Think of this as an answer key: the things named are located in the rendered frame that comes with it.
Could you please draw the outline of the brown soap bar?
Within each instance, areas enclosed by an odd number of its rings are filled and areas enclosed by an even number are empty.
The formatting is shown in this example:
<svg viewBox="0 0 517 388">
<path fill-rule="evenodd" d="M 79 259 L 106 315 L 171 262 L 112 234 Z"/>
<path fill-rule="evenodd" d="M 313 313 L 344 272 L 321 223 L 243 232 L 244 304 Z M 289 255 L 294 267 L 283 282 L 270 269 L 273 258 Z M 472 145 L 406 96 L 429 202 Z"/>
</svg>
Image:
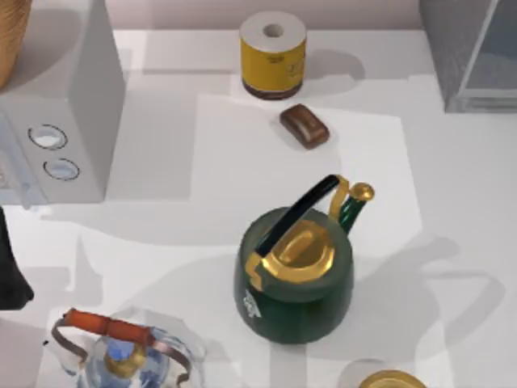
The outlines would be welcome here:
<svg viewBox="0 0 517 388">
<path fill-rule="evenodd" d="M 280 123 L 307 149 L 312 150 L 330 138 L 328 127 L 304 104 L 280 113 Z"/>
</svg>

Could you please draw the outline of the green and gold kettle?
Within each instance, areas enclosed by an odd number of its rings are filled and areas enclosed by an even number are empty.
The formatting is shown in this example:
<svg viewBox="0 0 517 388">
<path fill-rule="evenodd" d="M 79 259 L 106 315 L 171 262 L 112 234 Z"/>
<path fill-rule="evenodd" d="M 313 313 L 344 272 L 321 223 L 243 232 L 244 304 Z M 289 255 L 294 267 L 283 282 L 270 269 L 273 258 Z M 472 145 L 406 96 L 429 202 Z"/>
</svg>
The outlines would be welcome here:
<svg viewBox="0 0 517 388">
<path fill-rule="evenodd" d="M 243 234 L 233 299 L 244 323 L 278 344 L 308 344 L 343 320 L 354 286 L 349 233 L 375 191 L 328 175 L 289 207 L 272 209 Z"/>
</svg>

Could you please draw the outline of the yellow wrapped paper roll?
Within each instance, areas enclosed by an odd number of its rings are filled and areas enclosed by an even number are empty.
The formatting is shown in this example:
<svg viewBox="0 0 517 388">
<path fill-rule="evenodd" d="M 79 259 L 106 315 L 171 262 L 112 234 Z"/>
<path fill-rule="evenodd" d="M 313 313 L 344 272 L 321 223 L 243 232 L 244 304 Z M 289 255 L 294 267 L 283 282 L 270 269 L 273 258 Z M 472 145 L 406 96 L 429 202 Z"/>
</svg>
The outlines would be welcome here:
<svg viewBox="0 0 517 388">
<path fill-rule="evenodd" d="M 242 84 L 253 96 L 281 100 L 294 96 L 305 75 L 307 31 L 295 15 L 261 11 L 241 25 Z"/>
</svg>

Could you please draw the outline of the pale microwave oven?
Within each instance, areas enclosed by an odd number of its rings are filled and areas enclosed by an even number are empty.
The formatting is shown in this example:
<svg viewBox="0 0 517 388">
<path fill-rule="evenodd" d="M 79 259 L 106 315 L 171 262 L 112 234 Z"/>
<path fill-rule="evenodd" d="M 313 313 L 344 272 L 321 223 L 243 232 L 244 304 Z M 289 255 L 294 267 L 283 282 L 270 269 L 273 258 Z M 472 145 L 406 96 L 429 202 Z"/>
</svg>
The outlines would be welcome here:
<svg viewBox="0 0 517 388">
<path fill-rule="evenodd" d="M 125 83 L 105 0 L 32 0 L 21 50 L 0 90 L 0 205 L 103 200 L 124 105 Z M 29 128 L 51 124 L 68 137 L 44 150 Z M 80 169 L 51 178 L 47 161 Z"/>
</svg>

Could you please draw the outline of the round microwave knob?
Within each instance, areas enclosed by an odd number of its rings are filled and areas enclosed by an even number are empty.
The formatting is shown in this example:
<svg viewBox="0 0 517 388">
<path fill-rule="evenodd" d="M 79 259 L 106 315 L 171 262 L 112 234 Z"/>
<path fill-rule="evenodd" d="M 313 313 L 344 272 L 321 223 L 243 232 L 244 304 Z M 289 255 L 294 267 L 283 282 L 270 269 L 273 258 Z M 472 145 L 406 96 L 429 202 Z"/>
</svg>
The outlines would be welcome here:
<svg viewBox="0 0 517 388">
<path fill-rule="evenodd" d="M 44 171 L 53 179 L 70 181 L 80 175 L 79 167 L 66 158 L 58 158 L 43 164 Z"/>
<path fill-rule="evenodd" d="M 29 128 L 27 135 L 36 146 L 44 150 L 59 150 L 68 142 L 66 134 L 51 124 L 41 124 Z"/>
</svg>

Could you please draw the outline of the gold rimmed round object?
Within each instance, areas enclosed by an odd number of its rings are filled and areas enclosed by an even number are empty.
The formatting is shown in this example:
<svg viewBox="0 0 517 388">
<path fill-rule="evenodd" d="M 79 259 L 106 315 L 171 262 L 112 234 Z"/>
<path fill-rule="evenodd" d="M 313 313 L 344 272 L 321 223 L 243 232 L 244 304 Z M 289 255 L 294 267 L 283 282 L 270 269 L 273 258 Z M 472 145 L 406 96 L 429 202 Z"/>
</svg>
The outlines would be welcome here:
<svg viewBox="0 0 517 388">
<path fill-rule="evenodd" d="M 358 388 L 427 388 L 415 376 L 397 369 L 383 369 L 366 377 Z"/>
</svg>

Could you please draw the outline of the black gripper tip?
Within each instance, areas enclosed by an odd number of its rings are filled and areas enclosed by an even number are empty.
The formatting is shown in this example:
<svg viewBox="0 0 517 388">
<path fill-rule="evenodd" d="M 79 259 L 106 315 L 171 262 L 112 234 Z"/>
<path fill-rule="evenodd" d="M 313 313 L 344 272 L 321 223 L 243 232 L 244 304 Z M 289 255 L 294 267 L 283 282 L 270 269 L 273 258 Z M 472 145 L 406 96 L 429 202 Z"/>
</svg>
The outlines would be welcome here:
<svg viewBox="0 0 517 388">
<path fill-rule="evenodd" d="M 16 262 L 5 213 L 0 206 L 0 311 L 21 310 L 34 296 Z"/>
</svg>

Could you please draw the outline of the wicker basket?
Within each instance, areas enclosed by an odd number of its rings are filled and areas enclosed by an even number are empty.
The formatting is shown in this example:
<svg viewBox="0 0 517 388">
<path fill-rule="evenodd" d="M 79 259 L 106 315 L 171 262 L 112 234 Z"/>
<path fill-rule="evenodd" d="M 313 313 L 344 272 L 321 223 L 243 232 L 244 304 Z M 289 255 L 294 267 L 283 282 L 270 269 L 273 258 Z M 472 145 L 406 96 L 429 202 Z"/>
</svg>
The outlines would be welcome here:
<svg viewBox="0 0 517 388">
<path fill-rule="evenodd" d="M 0 90 L 17 62 L 31 8 L 32 0 L 0 0 Z"/>
</svg>

